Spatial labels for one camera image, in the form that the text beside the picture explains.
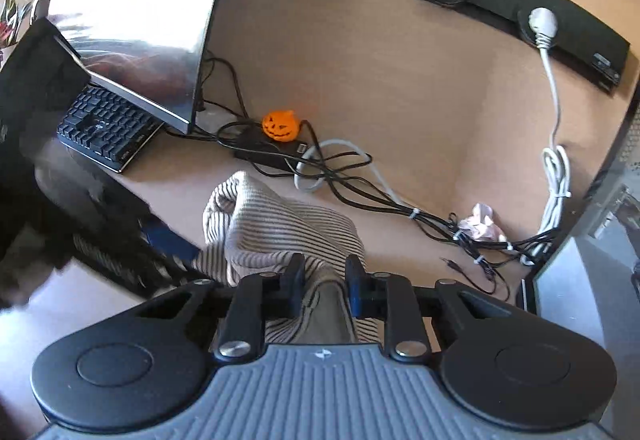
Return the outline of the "striped beige knit garment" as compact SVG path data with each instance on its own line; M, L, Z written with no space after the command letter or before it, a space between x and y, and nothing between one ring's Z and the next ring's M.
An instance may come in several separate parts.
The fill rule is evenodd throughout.
M378 324L350 315L346 260L364 259L352 220L330 208L278 195L239 171L218 184L203 212L205 247L193 267L225 286L257 273L280 273L303 256L302 310L266 324L266 341L285 344L377 342Z

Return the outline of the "black power adapter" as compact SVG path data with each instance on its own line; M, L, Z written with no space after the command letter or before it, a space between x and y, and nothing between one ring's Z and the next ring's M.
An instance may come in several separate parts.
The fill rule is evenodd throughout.
M258 122L228 122L216 136L238 160L282 172L292 172L308 148L301 140L278 142L267 137Z

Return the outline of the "computer case with glass panel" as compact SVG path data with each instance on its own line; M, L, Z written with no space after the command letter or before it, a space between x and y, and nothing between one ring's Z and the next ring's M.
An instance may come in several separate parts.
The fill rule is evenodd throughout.
M639 102L631 102L574 226L526 276L518 305L609 349L639 345Z

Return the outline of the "orange pumpkin figurine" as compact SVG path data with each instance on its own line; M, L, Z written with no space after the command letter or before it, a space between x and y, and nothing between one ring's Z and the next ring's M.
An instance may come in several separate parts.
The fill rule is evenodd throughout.
M299 134L300 122L293 111L274 111L262 118L262 131L273 141L292 142Z

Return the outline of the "black keyboard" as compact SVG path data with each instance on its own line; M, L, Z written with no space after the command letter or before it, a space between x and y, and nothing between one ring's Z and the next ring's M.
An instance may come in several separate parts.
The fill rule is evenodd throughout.
M56 135L89 160L122 172L162 127L141 108L89 82L58 124Z

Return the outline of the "curved computer monitor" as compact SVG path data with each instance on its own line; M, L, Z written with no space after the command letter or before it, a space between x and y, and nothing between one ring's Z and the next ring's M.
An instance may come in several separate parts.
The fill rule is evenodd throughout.
M50 21L96 84L191 131L216 0L51 0Z

